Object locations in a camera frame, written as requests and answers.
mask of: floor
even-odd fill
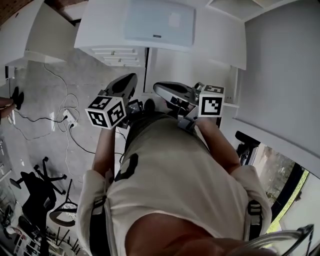
[[[91,152],[96,150],[100,129],[91,125],[85,108],[94,100],[101,89],[105,89],[109,82],[121,75],[137,73],[137,88],[143,87],[145,72],[144,68],[108,67],[78,49],[70,53],[67,62],[46,64],[45,67],[61,76],[67,84],[68,94],[74,94],[77,97],[79,117],[73,109],[71,111],[76,118],[78,117],[78,126],[72,129],[72,135],[81,146]],[[9,90],[12,94],[15,86],[19,86],[20,91],[24,91],[24,103],[20,110],[23,116],[33,120],[40,117],[56,118],[59,105],[66,96],[66,87],[58,77],[45,70],[43,63],[29,61],[26,69],[17,70],[15,79],[10,81],[10,88],[9,83],[0,87],[0,96],[9,97]],[[66,106],[76,107],[76,105],[74,97],[68,97]],[[59,177],[66,174],[68,176],[67,180],[55,181],[58,188],[67,190],[70,179],[73,179],[70,199],[77,203],[82,189],[82,176],[86,170],[91,168],[94,155],[78,147],[68,133],[69,147],[66,160],[67,134],[60,131],[57,124],[53,126],[54,123],[49,120],[30,122],[21,118],[17,113],[14,114],[15,127],[7,119],[2,119],[0,126],[12,165],[12,174],[5,182],[8,182],[9,178],[18,179],[20,172],[33,171],[34,165],[42,166],[42,159],[47,156],[49,158],[47,162],[49,175]],[[62,123],[59,123],[59,127],[65,130]],[[120,130],[127,136],[127,130]],[[124,138],[116,134],[115,152],[123,153],[124,146]],[[115,169],[120,167],[119,159],[120,155],[116,154]],[[21,190],[12,186],[11,188],[16,199],[23,204],[29,196],[26,187],[22,186]],[[65,199],[63,196],[57,195],[57,200],[56,207]],[[47,221],[47,225],[54,232],[58,231],[58,225],[50,219]],[[63,227],[61,229],[62,235],[67,230],[66,227]],[[77,238],[74,228],[71,228],[70,234],[71,240],[74,242]]]

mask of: white t-shirt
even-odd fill
[[[137,162],[130,164],[136,161],[133,157],[130,160],[133,154],[137,154]],[[178,128],[174,119],[160,119],[145,128],[131,142],[118,175],[123,178],[116,176],[106,191],[110,213],[107,221],[112,219],[118,256],[126,255],[129,228],[151,213],[188,220],[215,238],[247,240],[246,212],[249,201],[254,199],[262,206],[261,234],[271,222],[271,209],[255,168],[245,165],[229,175],[200,139]],[[100,174],[92,170],[86,173],[77,226],[79,240],[87,249],[90,234],[81,222],[91,212],[83,209],[89,202],[92,209],[92,200],[103,194],[105,185]]]

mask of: black cable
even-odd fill
[[[93,152],[91,152],[91,151],[86,150],[85,148],[83,148],[82,146],[80,146],[80,145],[78,144],[78,142],[76,142],[76,140],[75,140],[75,138],[73,137],[72,132],[71,132],[71,128],[72,128],[72,127],[74,127],[73,124],[70,125],[69,131],[70,131],[70,137],[71,137],[71,139],[74,141],[74,143],[77,144],[80,148],[82,148],[85,152],[88,152],[88,153],[90,153],[90,154],[96,154],[96,153],[93,153]]]
[[[122,137],[124,138],[125,142],[127,142],[127,139],[126,137],[120,132],[119,128],[118,128],[118,131],[115,131],[117,134],[121,134]]]
[[[120,166],[122,165],[122,161],[121,161],[121,159],[124,157],[124,154],[122,154],[122,156],[120,157],[120,159],[119,159],[119,164],[120,164]]]
[[[72,128],[72,127],[74,127],[73,124],[70,125],[69,131],[70,131],[71,139],[74,141],[74,143],[77,144],[80,148],[82,148],[85,152],[88,152],[88,153],[90,153],[90,154],[96,154],[96,153],[93,153],[93,152],[90,152],[90,151],[84,149],[82,146],[80,146],[80,145],[76,142],[76,140],[75,140],[74,137],[72,136],[72,132],[71,132],[71,128]]]
[[[40,117],[40,118],[38,118],[38,119],[36,119],[36,120],[31,120],[29,117],[23,116],[22,114],[20,114],[20,113],[19,113],[18,111],[16,111],[16,110],[14,110],[14,112],[18,113],[18,114],[20,115],[20,117],[25,118],[25,119],[28,119],[28,120],[29,120],[30,122],[32,122],[32,123],[35,123],[35,122],[37,122],[37,121],[39,121],[39,120],[41,120],[41,119],[47,119],[47,120],[49,120],[49,121],[51,121],[51,122],[54,122],[54,123],[62,123],[65,119],[68,118],[68,116],[66,115],[66,116],[63,118],[63,120],[61,120],[61,121],[52,120],[52,119],[50,119],[50,118],[48,118],[48,117]]]

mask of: electrical outlet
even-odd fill
[[[67,116],[67,122],[69,123],[69,125],[74,125],[74,127],[76,127],[78,125],[78,122],[76,121],[75,117],[73,114],[71,114],[71,112],[69,111],[69,109],[65,109],[63,112],[63,118],[65,118],[65,116]]]

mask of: backpack strap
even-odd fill
[[[92,256],[111,256],[106,243],[108,236],[105,202],[106,196],[95,201],[91,212],[89,245]]]
[[[262,229],[262,207],[256,200],[251,200],[248,204],[248,214],[250,215],[249,241],[260,236]]]

